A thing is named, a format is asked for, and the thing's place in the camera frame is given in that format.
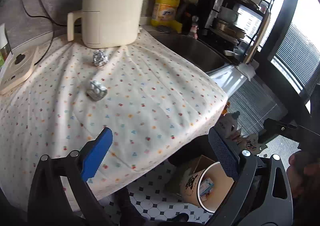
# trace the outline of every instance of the tablecloth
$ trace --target tablecloth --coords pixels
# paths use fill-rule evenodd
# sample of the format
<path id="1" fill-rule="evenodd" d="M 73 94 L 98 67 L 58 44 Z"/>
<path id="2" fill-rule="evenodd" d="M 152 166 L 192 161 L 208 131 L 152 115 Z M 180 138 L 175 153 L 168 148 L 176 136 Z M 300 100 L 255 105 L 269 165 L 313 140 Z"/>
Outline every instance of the tablecloth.
<path id="1" fill-rule="evenodd" d="M 207 134 L 226 104 L 227 95 L 204 72 L 144 30 L 130 45 L 105 49 L 105 66 L 93 66 L 93 51 L 80 35 L 72 42 L 57 37 L 33 74 L 0 96 L 0 186 L 14 206 L 27 209 L 43 154 L 65 157 L 109 127 L 112 146 L 87 181 L 101 199 Z M 91 80 L 108 89 L 100 101 L 86 94 Z M 67 178 L 62 183 L 78 209 Z"/>

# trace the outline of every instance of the cup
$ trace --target cup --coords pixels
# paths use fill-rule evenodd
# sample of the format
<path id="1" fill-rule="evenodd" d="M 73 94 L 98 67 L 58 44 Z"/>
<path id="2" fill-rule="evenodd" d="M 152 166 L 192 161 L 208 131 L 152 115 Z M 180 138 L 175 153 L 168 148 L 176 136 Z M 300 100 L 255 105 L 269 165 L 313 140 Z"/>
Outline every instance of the cup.
<path id="1" fill-rule="evenodd" d="M 235 24 L 238 20 L 239 13 L 226 8 L 226 7 L 221 7 L 220 13 L 218 14 L 218 18 L 224 22 L 227 22 L 229 24 Z"/>

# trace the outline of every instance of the black and white floor tile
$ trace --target black and white floor tile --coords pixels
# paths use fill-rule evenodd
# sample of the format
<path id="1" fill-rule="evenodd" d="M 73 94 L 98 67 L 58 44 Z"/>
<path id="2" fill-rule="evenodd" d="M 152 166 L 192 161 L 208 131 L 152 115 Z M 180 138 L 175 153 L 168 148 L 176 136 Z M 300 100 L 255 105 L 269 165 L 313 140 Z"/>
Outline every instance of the black and white floor tile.
<path id="1" fill-rule="evenodd" d="M 195 205 L 183 201 L 168 192 L 164 185 L 175 171 L 175 166 L 167 160 L 127 186 L 131 202 L 149 220 L 169 221 L 179 213 L 187 213 L 189 222 L 205 224 L 212 214 Z M 119 224 L 121 212 L 113 195 L 99 201 L 111 220 Z"/>

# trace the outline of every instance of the stainless steel sink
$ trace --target stainless steel sink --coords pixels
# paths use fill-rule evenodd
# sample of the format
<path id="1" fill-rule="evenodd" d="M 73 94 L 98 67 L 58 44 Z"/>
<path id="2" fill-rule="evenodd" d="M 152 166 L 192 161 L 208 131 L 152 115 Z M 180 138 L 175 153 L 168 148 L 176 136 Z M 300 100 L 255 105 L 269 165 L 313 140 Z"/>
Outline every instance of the stainless steel sink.
<path id="1" fill-rule="evenodd" d="M 226 60 L 202 42 L 181 34 L 152 34 L 164 46 L 179 54 L 204 72 L 216 70 Z"/>

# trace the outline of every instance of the silver foil ball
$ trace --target silver foil ball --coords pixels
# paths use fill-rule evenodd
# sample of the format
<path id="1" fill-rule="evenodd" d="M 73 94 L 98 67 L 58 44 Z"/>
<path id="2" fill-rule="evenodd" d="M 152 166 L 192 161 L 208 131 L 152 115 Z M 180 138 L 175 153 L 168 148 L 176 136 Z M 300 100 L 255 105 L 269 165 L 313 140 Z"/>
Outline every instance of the silver foil ball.
<path id="1" fill-rule="evenodd" d="M 95 66 L 103 66 L 108 62 L 109 58 L 103 50 L 97 49 L 93 52 L 93 64 Z"/>

